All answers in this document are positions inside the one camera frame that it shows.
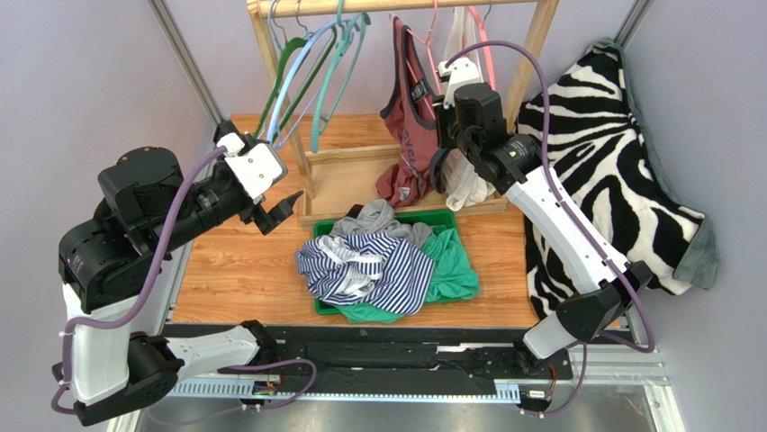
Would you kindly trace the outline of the maroon printed tank top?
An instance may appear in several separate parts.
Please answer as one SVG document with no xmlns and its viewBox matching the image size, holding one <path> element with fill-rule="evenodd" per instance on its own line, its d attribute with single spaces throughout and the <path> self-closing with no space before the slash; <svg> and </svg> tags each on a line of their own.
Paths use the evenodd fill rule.
<svg viewBox="0 0 767 432">
<path fill-rule="evenodd" d="M 436 96 L 416 51 L 410 27 L 394 16 L 394 85 L 380 111 L 386 129 L 399 145 L 397 161 L 375 182 L 380 197 L 393 208 L 414 204 L 433 191 L 432 158 L 439 150 L 433 110 Z"/>
</svg>

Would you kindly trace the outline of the white tank top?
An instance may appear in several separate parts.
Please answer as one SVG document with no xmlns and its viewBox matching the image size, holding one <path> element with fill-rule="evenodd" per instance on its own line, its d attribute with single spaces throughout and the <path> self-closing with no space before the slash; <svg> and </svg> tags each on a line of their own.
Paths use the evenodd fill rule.
<svg viewBox="0 0 767 432">
<path fill-rule="evenodd" d="M 447 61 L 466 47 L 487 40 L 486 24 L 477 9 L 474 6 L 456 7 L 441 60 Z M 446 206 L 453 212 L 483 203 L 495 192 L 491 184 L 474 172 L 473 166 L 458 150 L 447 157 L 444 174 L 447 180 Z"/>
</svg>

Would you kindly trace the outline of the navy maroon tank top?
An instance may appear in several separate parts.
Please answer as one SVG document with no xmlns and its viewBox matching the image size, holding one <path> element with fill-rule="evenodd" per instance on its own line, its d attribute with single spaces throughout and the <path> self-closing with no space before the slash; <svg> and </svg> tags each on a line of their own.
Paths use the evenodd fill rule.
<svg viewBox="0 0 767 432">
<path fill-rule="evenodd" d="M 347 216 L 351 216 L 356 218 L 358 214 L 362 211 L 364 206 L 362 204 L 355 204 L 347 213 Z"/>
</svg>

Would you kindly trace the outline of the grey tank top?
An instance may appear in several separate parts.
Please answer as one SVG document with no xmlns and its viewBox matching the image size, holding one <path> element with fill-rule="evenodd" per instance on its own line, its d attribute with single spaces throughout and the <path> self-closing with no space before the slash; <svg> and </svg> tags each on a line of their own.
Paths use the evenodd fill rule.
<svg viewBox="0 0 767 432">
<path fill-rule="evenodd" d="M 422 222 L 404 224 L 395 219 L 393 207 L 384 199 L 363 205 L 356 218 L 347 216 L 337 220 L 330 232 L 332 236 L 385 233 L 394 239 L 405 239 L 422 248 L 433 229 Z"/>
</svg>

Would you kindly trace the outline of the blue striped tank top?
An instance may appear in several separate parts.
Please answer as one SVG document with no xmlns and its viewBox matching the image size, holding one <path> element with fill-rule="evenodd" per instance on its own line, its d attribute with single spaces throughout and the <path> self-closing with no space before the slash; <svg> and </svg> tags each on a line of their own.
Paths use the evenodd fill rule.
<svg viewBox="0 0 767 432">
<path fill-rule="evenodd" d="M 341 307 L 368 303 L 399 315 L 418 312 L 435 263 L 419 247 L 384 232 L 321 235 L 294 253 L 311 295 Z"/>
</svg>

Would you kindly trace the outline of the green velvet hanger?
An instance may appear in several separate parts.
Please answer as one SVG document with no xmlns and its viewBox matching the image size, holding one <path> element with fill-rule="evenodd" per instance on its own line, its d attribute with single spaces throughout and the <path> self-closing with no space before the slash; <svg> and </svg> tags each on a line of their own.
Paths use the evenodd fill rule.
<svg viewBox="0 0 767 432">
<path fill-rule="evenodd" d="M 295 100 L 291 102 L 285 114 L 280 114 L 296 74 L 311 54 L 311 49 L 318 44 L 326 32 L 331 33 L 330 39 L 322 46 L 322 53 L 312 63 L 311 72 L 303 79 L 302 87 L 295 96 Z M 268 96 L 259 123 L 252 132 L 255 138 L 271 142 L 276 149 L 280 149 L 284 145 L 285 140 L 293 133 L 294 127 L 285 134 L 283 134 L 283 129 L 292 118 L 298 103 L 303 99 L 319 74 L 329 54 L 336 48 L 337 38 L 338 26 L 328 22 L 317 31 L 307 32 L 305 38 L 292 38 L 285 43 L 277 62 L 272 91 Z"/>
</svg>

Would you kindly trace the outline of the green tank top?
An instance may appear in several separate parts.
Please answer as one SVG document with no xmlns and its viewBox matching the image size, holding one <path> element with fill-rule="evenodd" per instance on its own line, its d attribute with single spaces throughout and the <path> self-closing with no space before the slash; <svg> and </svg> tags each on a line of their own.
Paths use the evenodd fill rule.
<svg viewBox="0 0 767 432">
<path fill-rule="evenodd" d="M 481 291 L 479 275 L 472 269 L 464 244 L 456 228 L 432 233 L 421 250 L 434 261 L 424 306 L 441 302 L 463 302 L 474 299 Z M 349 322 L 393 323 L 407 317 L 376 307 L 369 302 L 335 306 Z"/>
</svg>

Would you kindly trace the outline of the thin pink wire hanger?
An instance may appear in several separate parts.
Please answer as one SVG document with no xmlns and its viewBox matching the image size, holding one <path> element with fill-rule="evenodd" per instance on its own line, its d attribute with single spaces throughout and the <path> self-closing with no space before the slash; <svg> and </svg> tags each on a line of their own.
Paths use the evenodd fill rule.
<svg viewBox="0 0 767 432">
<path fill-rule="evenodd" d="M 433 41 L 433 32 L 438 20 L 438 9 L 439 4 L 437 0 L 430 1 L 432 3 L 432 18 L 431 23 L 429 25 L 429 29 L 427 32 L 427 35 L 425 38 L 420 38 L 417 34 L 413 33 L 412 31 L 408 30 L 408 33 L 411 35 L 412 40 L 418 42 L 419 44 L 423 45 L 426 49 L 426 54 L 429 60 L 429 65 L 431 67 L 430 73 L 432 74 L 434 86 L 431 88 L 435 91 L 437 95 L 442 95 L 442 88 L 441 88 L 441 81 L 440 76 L 438 74 L 438 68 L 437 64 L 434 60 L 433 52 L 432 52 L 432 41 Z M 394 12 L 389 12 L 389 23 L 394 28 L 394 18 L 396 18 L 397 15 Z M 411 76 L 411 78 L 416 79 L 417 74 L 415 70 L 412 68 L 411 65 L 406 63 L 406 68 Z"/>
</svg>

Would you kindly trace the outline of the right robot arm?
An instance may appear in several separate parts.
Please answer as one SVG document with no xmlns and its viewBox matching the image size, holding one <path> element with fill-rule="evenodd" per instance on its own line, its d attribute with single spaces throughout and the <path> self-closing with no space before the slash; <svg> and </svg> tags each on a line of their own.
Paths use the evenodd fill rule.
<svg viewBox="0 0 767 432">
<path fill-rule="evenodd" d="M 573 343 L 596 338 L 634 302 L 652 278 L 601 236 L 541 158 L 536 141 L 510 134 L 501 98 L 484 82 L 450 85 L 435 103 L 438 144 L 458 150 L 474 172 L 520 209 L 542 234 L 575 290 L 517 342 L 540 363 Z"/>
</svg>

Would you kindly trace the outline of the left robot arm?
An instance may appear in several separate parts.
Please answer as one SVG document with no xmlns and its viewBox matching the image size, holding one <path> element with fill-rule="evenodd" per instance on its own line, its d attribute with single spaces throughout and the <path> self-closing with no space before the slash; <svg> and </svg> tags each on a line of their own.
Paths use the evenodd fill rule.
<svg viewBox="0 0 767 432">
<path fill-rule="evenodd" d="M 104 197 L 93 217 L 59 242 L 68 319 L 52 372 L 74 397 L 67 414 L 85 427 L 143 410 L 200 374 L 274 365 L 275 340 L 255 320 L 192 338 L 132 325 L 176 249 L 232 217 L 269 234 L 293 214 L 295 195 L 262 205 L 288 172 L 271 143 L 225 121 L 214 144 L 188 174 L 167 148 L 125 153 L 98 175 Z"/>
</svg>

